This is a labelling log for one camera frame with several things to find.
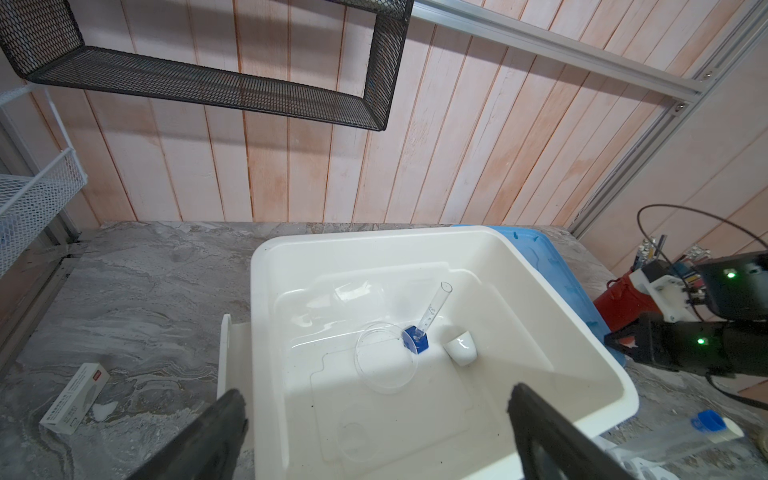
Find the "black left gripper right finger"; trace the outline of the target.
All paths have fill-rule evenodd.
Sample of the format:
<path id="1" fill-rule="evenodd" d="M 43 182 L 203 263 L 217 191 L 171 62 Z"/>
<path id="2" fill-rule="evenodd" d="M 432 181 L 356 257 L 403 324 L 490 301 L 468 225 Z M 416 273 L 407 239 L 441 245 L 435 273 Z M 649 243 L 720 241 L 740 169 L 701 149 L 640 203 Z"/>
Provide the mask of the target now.
<path id="1" fill-rule="evenodd" d="M 524 383 L 508 401 L 526 479 L 629 479 L 631 475 Z"/>

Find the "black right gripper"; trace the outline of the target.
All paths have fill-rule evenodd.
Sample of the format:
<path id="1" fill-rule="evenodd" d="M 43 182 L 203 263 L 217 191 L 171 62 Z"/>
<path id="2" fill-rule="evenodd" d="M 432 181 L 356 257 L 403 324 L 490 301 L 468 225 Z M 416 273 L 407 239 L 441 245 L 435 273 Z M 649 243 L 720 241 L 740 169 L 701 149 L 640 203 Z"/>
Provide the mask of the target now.
<path id="1" fill-rule="evenodd" d="M 604 337 L 604 345 L 636 363 L 659 369 L 728 369 L 725 323 L 676 322 L 643 312 L 635 321 Z"/>

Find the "blue-capped test tube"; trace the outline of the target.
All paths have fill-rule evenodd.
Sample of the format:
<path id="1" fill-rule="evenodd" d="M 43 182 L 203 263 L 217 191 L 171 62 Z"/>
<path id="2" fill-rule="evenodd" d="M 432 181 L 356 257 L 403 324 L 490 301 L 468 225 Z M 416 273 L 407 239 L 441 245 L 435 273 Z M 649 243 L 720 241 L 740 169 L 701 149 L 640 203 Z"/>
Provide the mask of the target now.
<path id="1" fill-rule="evenodd" d="M 619 463 L 641 459 L 663 465 L 744 437 L 733 420 L 713 410 L 648 432 L 606 451 Z"/>

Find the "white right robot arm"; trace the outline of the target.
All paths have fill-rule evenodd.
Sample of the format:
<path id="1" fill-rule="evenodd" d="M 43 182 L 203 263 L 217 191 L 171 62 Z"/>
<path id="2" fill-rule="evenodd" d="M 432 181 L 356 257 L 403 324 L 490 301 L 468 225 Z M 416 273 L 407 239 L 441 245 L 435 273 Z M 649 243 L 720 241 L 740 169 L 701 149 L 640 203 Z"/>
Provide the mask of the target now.
<path id="1" fill-rule="evenodd" d="M 651 297 L 635 320 L 604 336 L 604 345 L 639 364 L 706 378 L 767 375 L 767 253 L 710 259 L 692 266 L 690 286 L 678 269 L 654 260 L 632 272 L 634 289 Z"/>

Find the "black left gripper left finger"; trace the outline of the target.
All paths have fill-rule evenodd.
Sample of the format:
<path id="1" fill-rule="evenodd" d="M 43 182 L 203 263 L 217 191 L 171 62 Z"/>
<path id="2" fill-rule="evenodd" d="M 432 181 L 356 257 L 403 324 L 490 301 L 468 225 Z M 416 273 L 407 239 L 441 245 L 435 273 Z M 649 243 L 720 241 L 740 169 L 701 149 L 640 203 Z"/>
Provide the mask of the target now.
<path id="1" fill-rule="evenodd" d="M 231 479 L 248 428 L 245 398 L 230 389 L 130 477 Z"/>

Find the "small white cup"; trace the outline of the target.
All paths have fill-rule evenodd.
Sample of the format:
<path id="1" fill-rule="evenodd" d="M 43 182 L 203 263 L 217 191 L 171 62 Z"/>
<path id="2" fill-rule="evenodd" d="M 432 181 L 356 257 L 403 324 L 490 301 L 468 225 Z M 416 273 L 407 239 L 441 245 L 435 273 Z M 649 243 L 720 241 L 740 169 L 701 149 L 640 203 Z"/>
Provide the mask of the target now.
<path id="1" fill-rule="evenodd" d="M 444 344 L 444 349 L 452 361 L 460 367 L 465 367 L 478 358 L 474 339 L 469 331 L 465 331 Z"/>

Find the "white plastic storage bin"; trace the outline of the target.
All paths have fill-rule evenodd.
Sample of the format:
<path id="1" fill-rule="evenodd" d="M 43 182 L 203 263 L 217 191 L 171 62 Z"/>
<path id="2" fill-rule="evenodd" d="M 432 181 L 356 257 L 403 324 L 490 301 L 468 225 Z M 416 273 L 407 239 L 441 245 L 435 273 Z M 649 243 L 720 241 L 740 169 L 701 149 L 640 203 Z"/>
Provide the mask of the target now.
<path id="1" fill-rule="evenodd" d="M 416 325 L 443 281 L 414 379 L 375 392 L 360 333 Z M 248 323 L 222 324 L 218 388 L 245 396 L 257 479 L 518 479 L 516 384 L 588 437 L 639 408 L 619 358 L 489 227 L 275 238 L 251 257 L 250 304 Z M 460 367 L 444 344 L 465 331 L 478 358 Z"/>

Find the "blue-based graduated cylinder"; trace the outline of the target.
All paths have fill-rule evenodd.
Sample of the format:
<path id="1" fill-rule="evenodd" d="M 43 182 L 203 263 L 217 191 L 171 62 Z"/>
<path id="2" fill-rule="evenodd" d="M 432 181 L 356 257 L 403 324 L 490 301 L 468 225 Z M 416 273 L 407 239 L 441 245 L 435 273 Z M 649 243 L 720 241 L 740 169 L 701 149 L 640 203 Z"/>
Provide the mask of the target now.
<path id="1" fill-rule="evenodd" d="M 452 292 L 453 286 L 450 283 L 441 282 L 419 322 L 403 330 L 403 344 L 413 354 L 421 354 L 429 348 L 427 330 L 440 313 Z"/>

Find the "blue plastic bin lid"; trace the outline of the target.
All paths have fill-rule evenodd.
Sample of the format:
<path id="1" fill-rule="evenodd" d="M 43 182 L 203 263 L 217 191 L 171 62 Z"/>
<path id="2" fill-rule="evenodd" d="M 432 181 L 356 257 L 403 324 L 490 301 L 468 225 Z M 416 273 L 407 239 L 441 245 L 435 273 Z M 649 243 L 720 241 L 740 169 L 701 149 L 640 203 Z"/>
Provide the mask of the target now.
<path id="1" fill-rule="evenodd" d="M 553 241 L 543 232 L 528 227 L 493 226 L 491 230 L 520 252 L 603 344 L 609 329 Z"/>

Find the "clear petri dish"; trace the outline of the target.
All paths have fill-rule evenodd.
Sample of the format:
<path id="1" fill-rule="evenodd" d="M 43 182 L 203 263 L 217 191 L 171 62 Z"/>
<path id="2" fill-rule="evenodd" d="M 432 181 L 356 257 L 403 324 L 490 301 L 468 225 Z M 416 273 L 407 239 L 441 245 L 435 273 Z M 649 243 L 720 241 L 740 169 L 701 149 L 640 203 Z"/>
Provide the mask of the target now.
<path id="1" fill-rule="evenodd" d="M 412 339 L 398 325 L 375 322 L 360 333 L 354 364 L 360 379 L 381 394 L 403 390 L 415 377 L 418 355 Z"/>

